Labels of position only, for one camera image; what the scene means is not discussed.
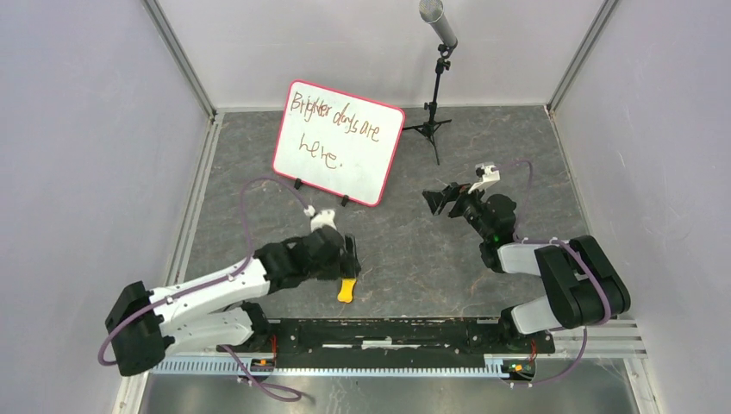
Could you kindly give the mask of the yellow bone-shaped eraser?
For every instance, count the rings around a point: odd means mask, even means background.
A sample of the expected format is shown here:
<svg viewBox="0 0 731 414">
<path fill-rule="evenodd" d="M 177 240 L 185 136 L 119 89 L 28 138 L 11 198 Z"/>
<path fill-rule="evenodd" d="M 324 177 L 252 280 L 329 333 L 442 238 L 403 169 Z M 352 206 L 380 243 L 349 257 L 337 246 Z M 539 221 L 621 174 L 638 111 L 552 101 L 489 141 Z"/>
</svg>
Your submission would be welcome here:
<svg viewBox="0 0 731 414">
<path fill-rule="evenodd" d="M 341 288 L 337 294 L 337 300 L 343 304 L 350 304 L 353 301 L 356 278 L 345 278 L 341 280 Z"/>
</svg>

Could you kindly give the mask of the pink framed whiteboard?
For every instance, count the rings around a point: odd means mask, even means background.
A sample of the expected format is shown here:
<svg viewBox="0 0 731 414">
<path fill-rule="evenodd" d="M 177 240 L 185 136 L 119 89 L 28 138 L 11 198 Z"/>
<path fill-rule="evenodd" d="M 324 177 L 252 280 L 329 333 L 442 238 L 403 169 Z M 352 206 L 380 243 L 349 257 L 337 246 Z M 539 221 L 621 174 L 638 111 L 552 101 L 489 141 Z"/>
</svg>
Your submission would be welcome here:
<svg viewBox="0 0 731 414">
<path fill-rule="evenodd" d="M 373 207 L 383 197 L 405 123 L 402 109 L 295 80 L 272 158 L 275 173 Z"/>
</svg>

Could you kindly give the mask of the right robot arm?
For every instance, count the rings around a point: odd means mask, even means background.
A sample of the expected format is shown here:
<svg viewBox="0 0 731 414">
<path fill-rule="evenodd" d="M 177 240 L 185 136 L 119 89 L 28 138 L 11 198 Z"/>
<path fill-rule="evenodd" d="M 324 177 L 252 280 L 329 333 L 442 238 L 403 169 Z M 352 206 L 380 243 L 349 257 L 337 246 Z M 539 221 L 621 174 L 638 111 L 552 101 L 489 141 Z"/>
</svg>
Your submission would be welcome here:
<svg viewBox="0 0 731 414">
<path fill-rule="evenodd" d="M 604 324 L 629 311 L 628 288 L 595 237 L 517 240 L 516 202 L 468 185 L 451 183 L 422 196 L 433 215 L 463 218 L 478 233 L 481 260 L 491 271 L 540 279 L 542 296 L 500 314 L 497 338 L 509 352 L 523 350 L 533 334 Z"/>
</svg>

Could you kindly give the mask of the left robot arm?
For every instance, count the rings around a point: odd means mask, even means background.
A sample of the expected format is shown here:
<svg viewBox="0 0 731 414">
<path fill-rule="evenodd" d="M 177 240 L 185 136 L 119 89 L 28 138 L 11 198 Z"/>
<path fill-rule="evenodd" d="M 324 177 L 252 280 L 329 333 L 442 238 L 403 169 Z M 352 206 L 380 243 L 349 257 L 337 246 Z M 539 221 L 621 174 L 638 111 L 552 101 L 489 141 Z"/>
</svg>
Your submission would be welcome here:
<svg viewBox="0 0 731 414">
<path fill-rule="evenodd" d="M 97 355 L 123 377 L 144 373 L 166 357 L 218 346 L 264 349 L 271 329 L 252 302 L 311 280 L 354 279 L 361 265 L 355 237 L 325 226 L 270 242 L 230 267 L 154 289 L 126 285 L 104 326 Z"/>
</svg>

